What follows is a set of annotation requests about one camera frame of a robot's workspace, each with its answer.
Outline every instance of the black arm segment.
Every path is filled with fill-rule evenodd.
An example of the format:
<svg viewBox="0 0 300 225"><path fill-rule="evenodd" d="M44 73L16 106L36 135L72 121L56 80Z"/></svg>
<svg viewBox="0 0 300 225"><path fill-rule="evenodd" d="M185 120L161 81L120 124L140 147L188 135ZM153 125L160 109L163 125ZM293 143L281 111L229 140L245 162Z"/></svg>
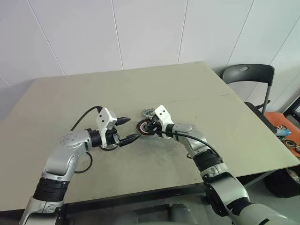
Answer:
<svg viewBox="0 0 300 225"><path fill-rule="evenodd" d="M208 149L205 152L196 155L193 160L200 172L213 165L217 165L223 162L222 158L219 157L211 149Z"/></svg>
<svg viewBox="0 0 300 225"><path fill-rule="evenodd" d="M69 183L41 177L33 197L45 202L60 202L64 199Z"/></svg>

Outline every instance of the metal part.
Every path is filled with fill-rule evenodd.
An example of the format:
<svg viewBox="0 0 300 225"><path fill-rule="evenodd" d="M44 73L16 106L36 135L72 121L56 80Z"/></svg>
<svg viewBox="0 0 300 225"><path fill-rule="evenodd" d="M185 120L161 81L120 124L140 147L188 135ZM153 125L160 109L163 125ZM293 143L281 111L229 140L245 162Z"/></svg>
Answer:
<svg viewBox="0 0 300 225"><path fill-rule="evenodd" d="M55 225L57 219L56 215L31 214L26 225Z"/></svg>
<svg viewBox="0 0 300 225"><path fill-rule="evenodd" d="M103 149L101 146L99 148L101 148L104 151L112 151L115 150L118 146L116 144L110 144L107 145L105 149Z"/></svg>
<svg viewBox="0 0 300 225"><path fill-rule="evenodd" d="M297 184L300 185L300 178L299 178L298 174L297 174L294 170L292 170L292 169L290 169L290 168L286 168L286 172L290 175L290 177L291 177Z"/></svg>
<svg viewBox="0 0 300 225"><path fill-rule="evenodd" d="M150 122L150 119L140 120L136 125L136 130L139 134L141 134L141 138L153 138L157 137L157 134L151 134L146 129L145 126Z"/></svg>
<svg viewBox="0 0 300 225"><path fill-rule="evenodd" d="M226 206L232 201L246 197L249 199L248 193L243 185L231 176L223 177L217 182L212 182L210 185L217 192L222 203Z"/></svg>
<svg viewBox="0 0 300 225"><path fill-rule="evenodd" d="M279 129L279 130L287 129L285 125L281 125L281 124L277 125L276 128Z"/></svg>
<svg viewBox="0 0 300 225"><path fill-rule="evenodd" d="M191 210L181 203L172 205L172 221L185 224L198 224Z"/></svg>
<svg viewBox="0 0 300 225"><path fill-rule="evenodd" d="M87 130L71 131L60 141L60 146L47 159L42 177L52 180L70 181L78 158L91 149L91 138Z"/></svg>
<svg viewBox="0 0 300 225"><path fill-rule="evenodd" d="M297 225L275 210L262 204L251 204L245 207L238 216L231 215L236 225Z"/></svg>
<svg viewBox="0 0 300 225"><path fill-rule="evenodd" d="M294 149L297 146L297 144L294 141L292 141L292 140L284 140L283 143L289 149Z"/></svg>
<svg viewBox="0 0 300 225"><path fill-rule="evenodd" d="M25 211L19 222L19 225L24 225L32 213L53 213L56 208L62 207L64 201L60 202L44 202L31 197L27 203Z"/></svg>
<svg viewBox="0 0 300 225"><path fill-rule="evenodd" d="M101 136L102 145L101 147L103 149L106 148L106 131L111 130L113 126L116 124L118 118L115 116L115 114L112 111L109 111L107 108L103 107L100 111L99 115L96 118L96 123L98 124L98 131Z"/></svg>
<svg viewBox="0 0 300 225"><path fill-rule="evenodd" d="M114 142L116 143L116 145L118 145L120 143L119 137L116 134L112 135L112 137L113 137Z"/></svg>
<svg viewBox="0 0 300 225"><path fill-rule="evenodd" d="M295 150L296 150L296 152L300 153L300 146L299 145L296 146Z"/></svg>
<svg viewBox="0 0 300 225"><path fill-rule="evenodd" d="M269 176L270 174L274 173L276 170L273 171L268 171L268 172L264 172L262 175L254 178L253 180L251 180L250 182L248 182L247 184L244 184L245 188L248 188L249 186L257 183L258 181L262 180L263 178Z"/></svg>
<svg viewBox="0 0 300 225"><path fill-rule="evenodd" d="M205 176L208 176L210 178L213 178L215 176L218 176L222 173L229 173L229 169L228 167L226 166L225 163L220 163L220 164L217 164L217 165L213 165L211 166L210 168L207 168L206 170L203 170L200 175L201 177L205 177Z"/></svg>
<svg viewBox="0 0 300 225"><path fill-rule="evenodd" d="M204 135L196 130L195 126L191 124L175 124L173 126L172 132L191 135L201 139L204 142L207 142ZM209 147L207 147L205 144L202 144L201 142L191 138L174 135L174 139L186 147L187 152L191 158L194 158L197 154L200 154L201 152L209 149Z"/></svg>
<svg viewBox="0 0 300 225"><path fill-rule="evenodd" d="M266 113L267 103L268 103L268 99L269 99L269 95L270 95L270 90L271 90L271 86L268 86L266 97L264 99L264 103L263 103L263 107L262 107L262 114L263 115L265 115L265 113Z"/></svg>
<svg viewBox="0 0 300 225"><path fill-rule="evenodd" d="M142 114L144 117L151 119L155 115L155 109L144 109Z"/></svg>
<svg viewBox="0 0 300 225"><path fill-rule="evenodd" d="M155 115L158 117L158 121L161 125L162 131L165 131L168 124L173 124L171 115L163 105L160 105L158 108L156 108ZM166 134L162 134L162 137L165 139L170 139L170 137L168 137Z"/></svg>

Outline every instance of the table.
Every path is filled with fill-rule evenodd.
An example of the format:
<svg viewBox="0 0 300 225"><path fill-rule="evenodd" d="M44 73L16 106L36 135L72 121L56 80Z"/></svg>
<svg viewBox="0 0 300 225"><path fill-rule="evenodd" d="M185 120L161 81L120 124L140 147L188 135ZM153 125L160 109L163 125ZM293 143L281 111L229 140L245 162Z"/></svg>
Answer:
<svg viewBox="0 0 300 225"><path fill-rule="evenodd" d="M203 62L63 77L39 78L0 124L0 211L23 209L48 156L81 114L103 105L131 121L163 104L175 122L194 124L236 176L273 171L299 162L239 97ZM96 113L78 126L96 128ZM92 168L75 174L66 203L202 183L186 150L174 140L139 139L104 152ZM83 157L78 169L89 163Z"/></svg>

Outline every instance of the floor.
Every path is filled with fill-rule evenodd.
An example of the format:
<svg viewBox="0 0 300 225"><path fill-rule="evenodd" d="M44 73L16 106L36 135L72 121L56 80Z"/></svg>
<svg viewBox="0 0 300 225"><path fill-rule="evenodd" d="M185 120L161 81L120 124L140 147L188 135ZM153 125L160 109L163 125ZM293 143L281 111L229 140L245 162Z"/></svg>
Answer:
<svg viewBox="0 0 300 225"><path fill-rule="evenodd" d="M300 196L292 198L277 198L273 196L264 186L262 181L247 188L250 199L253 203L262 203L282 213L290 219L300 222ZM226 217L219 217L214 213L210 205L207 205L200 195L183 195L167 199L148 201L122 205L114 208L86 211L69 215L71 225L111 225L117 216L125 212L152 207L155 205L183 203L190 208L200 225L230 225ZM139 217L140 222L165 221L167 212L144 214ZM0 225L17 225L17 221L0 220Z"/></svg>

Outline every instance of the gear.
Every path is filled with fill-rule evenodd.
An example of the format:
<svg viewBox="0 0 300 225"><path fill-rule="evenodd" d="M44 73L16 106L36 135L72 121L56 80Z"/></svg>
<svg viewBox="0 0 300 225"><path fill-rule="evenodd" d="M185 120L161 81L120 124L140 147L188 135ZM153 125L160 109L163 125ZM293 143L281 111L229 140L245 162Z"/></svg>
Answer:
<svg viewBox="0 0 300 225"><path fill-rule="evenodd" d="M144 135L144 136L149 136L149 135L153 135L149 132L147 132L145 129L144 129L144 126L150 122L150 119L143 119L143 120L140 120L137 125L136 125L136 130L141 134L141 135Z"/></svg>
<svg viewBox="0 0 300 225"><path fill-rule="evenodd" d="M285 144L285 146L288 148L288 149L294 149L296 148L297 144L292 141L292 140L284 140L283 143Z"/></svg>
<svg viewBox="0 0 300 225"><path fill-rule="evenodd" d="M151 119L155 115L155 109L144 109L142 114L144 117Z"/></svg>
<svg viewBox="0 0 300 225"><path fill-rule="evenodd" d="M287 129L285 125L281 125L281 124L277 125L276 128L279 130Z"/></svg>

